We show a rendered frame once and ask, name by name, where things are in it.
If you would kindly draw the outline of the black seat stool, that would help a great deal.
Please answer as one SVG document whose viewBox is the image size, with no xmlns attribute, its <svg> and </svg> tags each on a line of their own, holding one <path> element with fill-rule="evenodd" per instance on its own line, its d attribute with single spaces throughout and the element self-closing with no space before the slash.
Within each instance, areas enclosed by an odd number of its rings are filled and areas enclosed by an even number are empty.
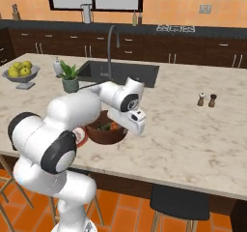
<svg viewBox="0 0 247 232">
<path fill-rule="evenodd" d="M 161 215 L 185 220 L 185 232 L 197 232 L 198 222 L 209 220 L 209 195 L 194 190 L 153 184 L 150 207 L 154 210 L 151 232 L 157 232 Z"/>
</svg>

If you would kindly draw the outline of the white jug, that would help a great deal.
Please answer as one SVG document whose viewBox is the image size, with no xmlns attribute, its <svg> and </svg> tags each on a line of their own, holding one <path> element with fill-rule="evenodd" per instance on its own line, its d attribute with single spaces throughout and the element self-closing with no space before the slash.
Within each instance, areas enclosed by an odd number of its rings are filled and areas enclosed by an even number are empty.
<svg viewBox="0 0 247 232">
<path fill-rule="evenodd" d="M 91 24 L 93 22 L 92 4 L 81 4 L 80 8 L 83 22 Z"/>
</svg>

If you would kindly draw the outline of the grey footed fruit bowl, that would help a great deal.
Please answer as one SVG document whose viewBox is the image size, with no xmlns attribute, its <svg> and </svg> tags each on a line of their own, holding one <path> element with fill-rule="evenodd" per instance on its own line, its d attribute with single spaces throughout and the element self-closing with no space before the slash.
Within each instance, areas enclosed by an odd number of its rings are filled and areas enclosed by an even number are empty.
<svg viewBox="0 0 247 232">
<path fill-rule="evenodd" d="M 32 79 L 34 79 L 37 76 L 40 69 L 40 67 L 34 65 L 29 75 L 20 77 L 10 77 L 7 71 L 4 71 L 2 75 L 9 79 L 9 81 L 16 82 L 16 89 L 28 90 L 35 85 L 35 83 L 32 82 Z"/>
</svg>

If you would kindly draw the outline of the red and white plate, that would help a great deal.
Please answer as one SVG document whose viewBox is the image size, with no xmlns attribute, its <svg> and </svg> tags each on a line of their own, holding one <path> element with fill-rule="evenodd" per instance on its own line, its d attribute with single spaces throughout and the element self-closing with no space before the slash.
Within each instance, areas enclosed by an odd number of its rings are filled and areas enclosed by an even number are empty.
<svg viewBox="0 0 247 232">
<path fill-rule="evenodd" d="M 76 136 L 76 146 L 77 147 L 82 146 L 88 140 L 88 135 L 87 133 L 85 133 L 83 128 L 76 128 L 72 132 Z"/>
</svg>

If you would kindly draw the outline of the green plant in grey pot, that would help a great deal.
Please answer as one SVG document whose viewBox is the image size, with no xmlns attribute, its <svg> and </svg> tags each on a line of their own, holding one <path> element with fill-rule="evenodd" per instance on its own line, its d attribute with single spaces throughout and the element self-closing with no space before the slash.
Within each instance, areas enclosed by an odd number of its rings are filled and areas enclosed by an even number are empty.
<svg viewBox="0 0 247 232">
<path fill-rule="evenodd" d="M 79 69 L 75 65 L 72 67 L 67 65 L 63 60 L 60 61 L 63 72 L 60 74 L 62 78 L 63 88 L 67 93 L 76 93 L 79 90 L 78 74 Z"/>
</svg>

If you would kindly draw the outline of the grey wall socket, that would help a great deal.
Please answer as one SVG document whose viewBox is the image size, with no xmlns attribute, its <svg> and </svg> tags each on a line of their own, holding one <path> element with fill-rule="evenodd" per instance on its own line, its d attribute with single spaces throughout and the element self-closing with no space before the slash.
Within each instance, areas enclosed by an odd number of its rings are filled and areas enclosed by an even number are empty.
<svg viewBox="0 0 247 232">
<path fill-rule="evenodd" d="M 212 6 L 210 4 L 201 4 L 199 8 L 200 14 L 209 15 L 211 13 Z"/>
</svg>

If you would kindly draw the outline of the brown wooden bowl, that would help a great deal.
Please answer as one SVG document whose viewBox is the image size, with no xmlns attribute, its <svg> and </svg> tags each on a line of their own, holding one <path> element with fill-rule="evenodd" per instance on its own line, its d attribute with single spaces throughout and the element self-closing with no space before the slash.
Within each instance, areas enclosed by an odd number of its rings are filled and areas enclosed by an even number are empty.
<svg viewBox="0 0 247 232">
<path fill-rule="evenodd" d="M 108 118 L 107 113 L 108 113 L 107 110 L 102 110 L 100 112 L 99 117 L 94 122 L 92 122 L 91 124 L 85 127 L 88 137 L 97 144 L 102 144 L 102 145 L 116 144 L 122 141 L 127 134 L 127 129 L 120 126 L 119 124 L 118 124 L 119 128 L 117 130 L 97 129 L 99 126 L 114 122 L 113 120 Z"/>
</svg>

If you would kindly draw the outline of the dark grey sink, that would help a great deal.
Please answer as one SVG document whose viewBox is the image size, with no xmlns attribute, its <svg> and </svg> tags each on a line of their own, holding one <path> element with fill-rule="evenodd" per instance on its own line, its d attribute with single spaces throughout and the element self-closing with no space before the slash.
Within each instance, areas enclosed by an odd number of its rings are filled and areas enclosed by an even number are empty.
<svg viewBox="0 0 247 232">
<path fill-rule="evenodd" d="M 146 87 L 153 88 L 159 67 L 144 64 L 111 63 L 112 80 L 124 85 L 126 80 L 131 77 L 139 82 L 143 82 Z M 100 82 L 109 79 L 108 63 L 102 61 L 87 61 L 81 66 L 78 73 L 79 81 Z"/>
</svg>

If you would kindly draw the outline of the grey hob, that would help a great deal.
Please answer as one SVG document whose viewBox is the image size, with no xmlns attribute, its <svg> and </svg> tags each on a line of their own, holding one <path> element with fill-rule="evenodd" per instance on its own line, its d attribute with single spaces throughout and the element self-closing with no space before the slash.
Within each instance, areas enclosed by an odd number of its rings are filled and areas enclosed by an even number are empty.
<svg viewBox="0 0 247 232">
<path fill-rule="evenodd" d="M 191 25 L 158 25 L 156 27 L 157 32 L 168 33 L 195 33 L 196 27 Z"/>
</svg>

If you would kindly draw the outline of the white-topped salt shaker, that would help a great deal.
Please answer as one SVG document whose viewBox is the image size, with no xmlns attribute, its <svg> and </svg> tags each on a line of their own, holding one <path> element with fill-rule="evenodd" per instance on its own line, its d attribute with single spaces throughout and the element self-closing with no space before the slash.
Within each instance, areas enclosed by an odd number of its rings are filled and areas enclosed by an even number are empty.
<svg viewBox="0 0 247 232">
<path fill-rule="evenodd" d="M 198 106 L 203 106 L 204 105 L 204 98 L 206 97 L 206 94 L 205 93 L 200 93 L 199 94 L 199 100 L 198 100 L 198 103 L 197 105 Z"/>
</svg>

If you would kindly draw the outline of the dark-topped pepper shaker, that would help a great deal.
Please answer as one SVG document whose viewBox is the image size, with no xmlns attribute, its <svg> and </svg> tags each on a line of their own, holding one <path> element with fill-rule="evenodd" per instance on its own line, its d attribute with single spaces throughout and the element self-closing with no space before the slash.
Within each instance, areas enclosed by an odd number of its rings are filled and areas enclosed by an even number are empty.
<svg viewBox="0 0 247 232">
<path fill-rule="evenodd" d="M 210 95 L 210 101 L 208 103 L 209 107 L 214 107 L 215 106 L 215 100 L 217 99 L 217 95 L 211 94 Z"/>
</svg>

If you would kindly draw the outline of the white soap dispenser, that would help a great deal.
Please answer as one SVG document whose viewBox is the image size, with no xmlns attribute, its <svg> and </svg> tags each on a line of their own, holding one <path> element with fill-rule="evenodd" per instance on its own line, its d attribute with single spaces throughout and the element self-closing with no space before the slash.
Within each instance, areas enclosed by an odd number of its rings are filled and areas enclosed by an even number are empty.
<svg viewBox="0 0 247 232">
<path fill-rule="evenodd" d="M 53 62 L 53 69 L 54 69 L 57 77 L 60 77 L 61 74 L 64 72 L 62 67 L 61 67 L 59 58 L 56 58 L 56 60 Z"/>
</svg>

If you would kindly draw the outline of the grey curved tap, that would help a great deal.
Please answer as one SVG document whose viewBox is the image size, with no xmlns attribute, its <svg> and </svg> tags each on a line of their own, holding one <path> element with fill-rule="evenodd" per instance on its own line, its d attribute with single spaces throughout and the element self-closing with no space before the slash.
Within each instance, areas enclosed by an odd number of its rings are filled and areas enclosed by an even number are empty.
<svg viewBox="0 0 247 232">
<path fill-rule="evenodd" d="M 112 68 L 111 68 L 111 38 L 112 34 L 116 34 L 116 48 L 120 48 L 120 35 L 116 25 L 112 25 L 108 32 L 108 40 L 107 40 L 107 63 L 108 63 L 108 73 L 109 80 L 112 80 Z"/>
</svg>

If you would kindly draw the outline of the wooden knife block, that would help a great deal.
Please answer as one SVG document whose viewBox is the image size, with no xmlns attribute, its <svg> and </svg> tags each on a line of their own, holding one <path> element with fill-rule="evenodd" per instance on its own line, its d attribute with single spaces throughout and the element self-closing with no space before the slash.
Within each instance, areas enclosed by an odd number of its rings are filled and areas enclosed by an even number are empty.
<svg viewBox="0 0 247 232">
<path fill-rule="evenodd" d="M 19 14 L 19 11 L 17 8 L 17 4 L 12 4 L 12 8 L 13 8 L 13 12 L 12 12 L 13 19 L 14 20 L 21 20 L 20 14 Z"/>
</svg>

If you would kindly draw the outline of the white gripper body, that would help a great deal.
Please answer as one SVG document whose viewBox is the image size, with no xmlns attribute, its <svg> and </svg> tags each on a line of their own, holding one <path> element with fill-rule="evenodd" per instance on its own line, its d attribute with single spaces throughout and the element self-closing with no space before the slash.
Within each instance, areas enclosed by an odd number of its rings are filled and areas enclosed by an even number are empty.
<svg viewBox="0 0 247 232">
<path fill-rule="evenodd" d="M 135 134 L 141 134 L 144 131 L 146 114 L 140 108 L 127 112 L 121 112 L 115 108 L 110 108 L 107 116 Z"/>
</svg>

